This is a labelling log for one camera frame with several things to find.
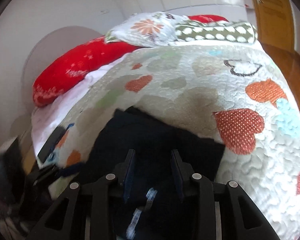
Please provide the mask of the floral white pillow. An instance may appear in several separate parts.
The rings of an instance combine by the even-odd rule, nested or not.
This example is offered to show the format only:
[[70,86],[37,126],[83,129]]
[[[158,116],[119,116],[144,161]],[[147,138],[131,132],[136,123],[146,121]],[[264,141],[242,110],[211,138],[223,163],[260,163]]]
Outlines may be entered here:
[[157,11],[134,14],[105,35],[106,43],[123,41],[140,47],[167,46],[174,42],[176,26],[188,20],[185,15]]

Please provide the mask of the black phone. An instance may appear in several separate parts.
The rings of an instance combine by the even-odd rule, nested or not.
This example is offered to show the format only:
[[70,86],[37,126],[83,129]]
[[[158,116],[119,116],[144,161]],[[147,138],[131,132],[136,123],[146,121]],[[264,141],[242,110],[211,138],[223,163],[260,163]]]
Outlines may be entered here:
[[61,140],[63,135],[65,135],[66,129],[62,126],[57,126],[55,130],[51,133],[48,137],[47,141],[42,146],[41,150],[39,151],[37,158],[40,160],[41,163],[44,163],[48,156],[53,152],[55,146]]

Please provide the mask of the long red bolster pillow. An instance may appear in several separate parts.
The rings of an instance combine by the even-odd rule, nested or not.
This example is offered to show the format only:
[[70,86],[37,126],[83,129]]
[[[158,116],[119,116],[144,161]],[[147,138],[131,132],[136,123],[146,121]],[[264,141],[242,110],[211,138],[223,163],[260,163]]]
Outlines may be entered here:
[[[188,16],[201,23],[223,21],[218,15]],[[100,67],[110,64],[140,46],[123,41],[106,43],[105,35],[76,46],[57,58],[36,78],[32,86],[32,99],[37,107],[45,107],[60,95],[77,85],[84,77]]]

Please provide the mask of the beige rounded headboard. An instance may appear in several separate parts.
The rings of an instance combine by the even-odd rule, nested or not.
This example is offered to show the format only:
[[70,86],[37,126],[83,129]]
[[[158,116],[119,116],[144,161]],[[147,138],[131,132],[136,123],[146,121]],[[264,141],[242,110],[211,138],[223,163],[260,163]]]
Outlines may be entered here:
[[87,27],[68,26],[48,33],[33,47],[21,75],[21,106],[25,111],[18,114],[11,124],[10,136],[21,135],[31,126],[34,109],[32,85],[39,74],[70,49],[101,36],[101,33]]

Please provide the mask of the pink bed sheet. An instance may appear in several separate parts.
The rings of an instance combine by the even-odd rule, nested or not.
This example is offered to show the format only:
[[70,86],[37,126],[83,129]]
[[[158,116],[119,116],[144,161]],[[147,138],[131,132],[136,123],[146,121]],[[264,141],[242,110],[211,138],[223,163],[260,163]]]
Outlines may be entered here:
[[34,109],[31,116],[31,138],[35,156],[39,154],[51,133],[66,117],[70,109],[85,96],[94,83],[102,78],[116,64],[122,62],[126,56],[127,54],[110,64],[100,67],[98,70],[89,72],[82,81],[65,94],[60,95],[52,104],[43,108]]

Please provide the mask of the green white dotted pillow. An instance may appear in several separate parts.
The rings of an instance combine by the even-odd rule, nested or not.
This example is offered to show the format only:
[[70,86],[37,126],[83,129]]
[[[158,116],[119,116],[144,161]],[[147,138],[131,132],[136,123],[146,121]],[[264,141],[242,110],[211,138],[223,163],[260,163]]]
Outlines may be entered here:
[[175,35],[178,41],[185,42],[217,40],[253,44],[258,39],[254,25],[245,21],[201,23],[185,20],[175,26]]

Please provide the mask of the patchwork heart quilt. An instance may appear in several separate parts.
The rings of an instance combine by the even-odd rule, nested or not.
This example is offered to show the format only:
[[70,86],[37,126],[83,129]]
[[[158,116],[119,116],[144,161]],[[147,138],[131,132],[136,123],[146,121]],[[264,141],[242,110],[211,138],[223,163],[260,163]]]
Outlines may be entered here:
[[130,106],[225,144],[216,180],[235,180],[281,239],[300,236],[300,112],[260,46],[214,42],[139,49],[70,109],[52,163],[87,160],[115,109]]

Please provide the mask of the black pants with white logo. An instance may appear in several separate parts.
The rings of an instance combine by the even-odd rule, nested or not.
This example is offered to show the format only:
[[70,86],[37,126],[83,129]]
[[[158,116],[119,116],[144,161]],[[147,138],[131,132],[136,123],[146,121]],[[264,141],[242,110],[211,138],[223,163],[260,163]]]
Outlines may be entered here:
[[167,125],[137,108],[118,109],[99,133],[78,182],[94,183],[114,171],[129,150],[135,155],[125,189],[126,239],[184,239],[172,152],[178,151],[194,173],[212,182],[224,145]]

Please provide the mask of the wooden door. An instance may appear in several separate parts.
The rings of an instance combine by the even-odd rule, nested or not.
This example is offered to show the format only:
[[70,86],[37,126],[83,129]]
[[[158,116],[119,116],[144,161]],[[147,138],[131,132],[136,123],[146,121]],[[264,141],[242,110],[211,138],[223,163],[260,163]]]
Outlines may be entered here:
[[294,22],[289,0],[253,0],[261,43],[294,52]]

